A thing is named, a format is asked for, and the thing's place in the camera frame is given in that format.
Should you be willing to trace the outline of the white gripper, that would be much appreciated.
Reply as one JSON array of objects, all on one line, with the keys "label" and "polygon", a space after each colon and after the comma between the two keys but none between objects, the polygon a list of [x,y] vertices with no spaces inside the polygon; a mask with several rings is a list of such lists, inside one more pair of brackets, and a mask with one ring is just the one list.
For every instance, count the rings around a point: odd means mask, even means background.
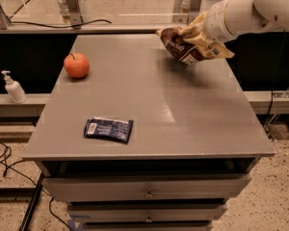
[{"label": "white gripper", "polygon": [[234,0],[215,3],[207,12],[200,13],[188,26],[179,30],[178,35],[195,46],[220,47],[220,42],[237,38],[226,22],[234,15]]}]

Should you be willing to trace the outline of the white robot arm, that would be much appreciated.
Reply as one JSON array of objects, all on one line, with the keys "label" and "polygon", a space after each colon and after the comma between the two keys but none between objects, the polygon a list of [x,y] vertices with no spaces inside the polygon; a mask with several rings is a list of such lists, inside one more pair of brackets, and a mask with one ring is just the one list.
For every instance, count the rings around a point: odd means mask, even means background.
[{"label": "white robot arm", "polygon": [[244,34],[289,32],[289,0],[223,0],[179,31],[187,42],[225,43]]}]

